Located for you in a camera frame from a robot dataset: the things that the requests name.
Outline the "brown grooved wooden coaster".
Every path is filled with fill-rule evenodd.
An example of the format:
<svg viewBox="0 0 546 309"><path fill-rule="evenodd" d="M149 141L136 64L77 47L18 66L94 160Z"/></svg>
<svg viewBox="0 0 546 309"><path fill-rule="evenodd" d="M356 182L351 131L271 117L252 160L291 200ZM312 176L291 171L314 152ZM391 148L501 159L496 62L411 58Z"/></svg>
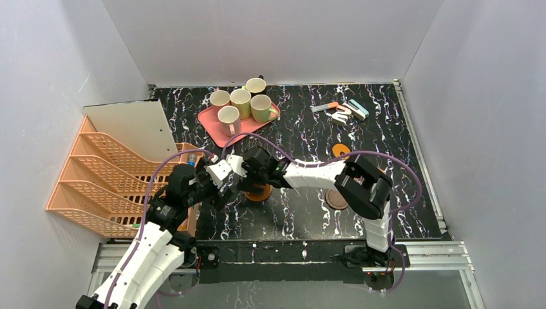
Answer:
<svg viewBox="0 0 546 309"><path fill-rule="evenodd" d="M249 201L261 202L269 198L273 190L271 185L253 185L250 191L244 191L243 194Z"/></svg>

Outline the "plain brown coaster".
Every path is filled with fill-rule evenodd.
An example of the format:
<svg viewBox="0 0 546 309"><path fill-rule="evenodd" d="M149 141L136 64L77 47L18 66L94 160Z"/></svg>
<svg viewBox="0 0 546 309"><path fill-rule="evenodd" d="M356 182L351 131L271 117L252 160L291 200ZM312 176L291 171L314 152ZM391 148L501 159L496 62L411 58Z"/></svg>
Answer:
<svg viewBox="0 0 546 309"><path fill-rule="evenodd" d="M349 207L348 202L343 198L343 196L335 190L327 190L325 194L325 201L331 209L334 210L344 210Z"/></svg>

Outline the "orange black round coaster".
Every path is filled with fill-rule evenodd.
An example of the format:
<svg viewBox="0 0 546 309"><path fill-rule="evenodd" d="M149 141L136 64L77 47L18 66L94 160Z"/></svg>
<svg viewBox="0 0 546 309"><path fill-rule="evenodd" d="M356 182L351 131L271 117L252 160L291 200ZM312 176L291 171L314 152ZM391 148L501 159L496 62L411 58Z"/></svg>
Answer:
<svg viewBox="0 0 546 309"><path fill-rule="evenodd" d="M332 154L335 158L341 156L343 160L346 160L349 158L348 153L350 153L352 150L342 143L338 143L332 146Z"/></svg>

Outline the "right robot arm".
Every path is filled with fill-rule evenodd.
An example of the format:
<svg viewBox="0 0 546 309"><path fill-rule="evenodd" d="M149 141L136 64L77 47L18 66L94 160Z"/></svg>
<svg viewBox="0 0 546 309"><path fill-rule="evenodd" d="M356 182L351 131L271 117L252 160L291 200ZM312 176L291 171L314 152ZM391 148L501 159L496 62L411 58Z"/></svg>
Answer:
<svg viewBox="0 0 546 309"><path fill-rule="evenodd" d="M366 246L353 265L386 267L392 259L393 235L389 224L392 182L361 154L343 155L336 162L302 162L274 158L262 147L243 156L229 155L228 164L239 176L237 188L252 194L270 185L276 189L300 187L338 192L364 220Z"/></svg>

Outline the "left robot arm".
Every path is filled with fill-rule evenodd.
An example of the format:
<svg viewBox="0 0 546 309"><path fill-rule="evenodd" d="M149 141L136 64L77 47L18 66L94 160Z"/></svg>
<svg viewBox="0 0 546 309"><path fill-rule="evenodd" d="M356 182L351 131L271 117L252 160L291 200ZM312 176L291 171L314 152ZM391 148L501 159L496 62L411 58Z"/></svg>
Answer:
<svg viewBox="0 0 546 309"><path fill-rule="evenodd" d="M189 208L224 201L220 189L231 172L225 160L213 163L202 158L197 166L174 166L114 271L91 296L81 296L76 307L144 308L195 244L193 237L178 231Z"/></svg>

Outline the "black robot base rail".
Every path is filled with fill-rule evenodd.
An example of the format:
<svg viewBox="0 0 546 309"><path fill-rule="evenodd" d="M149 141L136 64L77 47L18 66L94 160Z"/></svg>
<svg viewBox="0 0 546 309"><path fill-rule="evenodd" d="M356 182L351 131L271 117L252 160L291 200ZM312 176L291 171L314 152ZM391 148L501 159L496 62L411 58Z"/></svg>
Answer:
<svg viewBox="0 0 546 309"><path fill-rule="evenodd" d="M237 281L343 281L370 290L393 288L402 275L455 271L467 293L477 290L474 267L462 241L403 241L385 262L370 261L362 239L198 241L189 261L153 294L179 296L184 275L190 285Z"/></svg>

